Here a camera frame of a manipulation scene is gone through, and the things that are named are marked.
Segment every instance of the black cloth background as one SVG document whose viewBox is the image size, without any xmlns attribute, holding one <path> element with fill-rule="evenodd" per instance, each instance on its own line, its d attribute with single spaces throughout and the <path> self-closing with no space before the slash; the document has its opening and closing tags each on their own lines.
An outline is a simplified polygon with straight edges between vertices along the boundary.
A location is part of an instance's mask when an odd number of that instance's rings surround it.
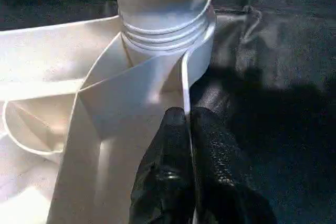
<svg viewBox="0 0 336 224">
<path fill-rule="evenodd" d="M 278 223 L 336 222 L 336 0 L 213 0 L 211 65 L 192 104 L 252 160 Z M 0 29 L 115 15 L 114 0 L 0 0 Z"/>
</svg>

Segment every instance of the gloved hand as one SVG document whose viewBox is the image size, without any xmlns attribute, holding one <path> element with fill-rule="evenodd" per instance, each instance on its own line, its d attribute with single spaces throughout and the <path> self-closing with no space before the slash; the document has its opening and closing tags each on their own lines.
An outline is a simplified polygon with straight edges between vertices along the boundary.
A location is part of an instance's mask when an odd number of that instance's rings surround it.
<svg viewBox="0 0 336 224">
<path fill-rule="evenodd" d="M 248 158 L 219 118 L 194 108 L 191 131 L 196 179 L 184 111 L 166 111 L 135 178 L 129 224 L 186 224 L 196 205 L 201 223 L 277 223 L 253 190 Z"/>
</svg>

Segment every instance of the black fabric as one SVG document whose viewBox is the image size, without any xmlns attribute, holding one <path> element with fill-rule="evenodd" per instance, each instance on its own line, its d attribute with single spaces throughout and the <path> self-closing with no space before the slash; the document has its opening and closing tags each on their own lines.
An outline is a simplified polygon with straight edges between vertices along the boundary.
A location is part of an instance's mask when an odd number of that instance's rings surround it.
<svg viewBox="0 0 336 224">
<path fill-rule="evenodd" d="M 335 0 L 225 1 L 192 104 L 225 122 L 278 223 L 335 223 Z"/>
</svg>

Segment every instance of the black glove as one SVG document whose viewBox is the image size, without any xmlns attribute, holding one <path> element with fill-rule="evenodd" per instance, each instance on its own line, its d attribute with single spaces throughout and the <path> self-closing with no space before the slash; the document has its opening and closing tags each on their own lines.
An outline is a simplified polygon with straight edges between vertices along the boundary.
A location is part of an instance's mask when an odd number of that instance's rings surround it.
<svg viewBox="0 0 336 224">
<path fill-rule="evenodd" d="M 248 158 L 218 117 L 195 108 L 191 130 L 197 191 L 184 111 L 170 108 L 140 163 L 129 224 L 189 223 L 195 195 L 201 223 L 277 223 L 253 190 Z"/>
</svg>

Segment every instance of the white plastic part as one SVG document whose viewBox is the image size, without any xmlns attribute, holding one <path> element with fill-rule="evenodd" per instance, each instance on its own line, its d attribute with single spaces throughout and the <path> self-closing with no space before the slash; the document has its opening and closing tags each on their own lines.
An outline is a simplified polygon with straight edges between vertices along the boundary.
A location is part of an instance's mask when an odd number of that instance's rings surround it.
<svg viewBox="0 0 336 224">
<path fill-rule="evenodd" d="M 6 102 L 4 128 L 22 149 L 60 163 L 75 95 Z"/>
<path fill-rule="evenodd" d="M 99 57 L 76 95 L 49 224 L 128 223 L 140 160 L 165 110 L 190 110 L 188 88 L 208 67 L 215 20 L 184 56 L 134 65 L 125 50 L 110 50 L 118 35 Z M 123 70 L 109 75 L 114 59 Z"/>
<path fill-rule="evenodd" d="M 76 93 L 119 31 L 118 17 L 0 31 L 0 100 Z"/>
<path fill-rule="evenodd" d="M 211 0 L 118 0 L 124 26 L 142 34 L 166 34 L 199 19 Z"/>
<path fill-rule="evenodd" d="M 59 163 L 75 94 L 119 31 L 116 16 L 0 32 L 1 134 Z"/>
</svg>

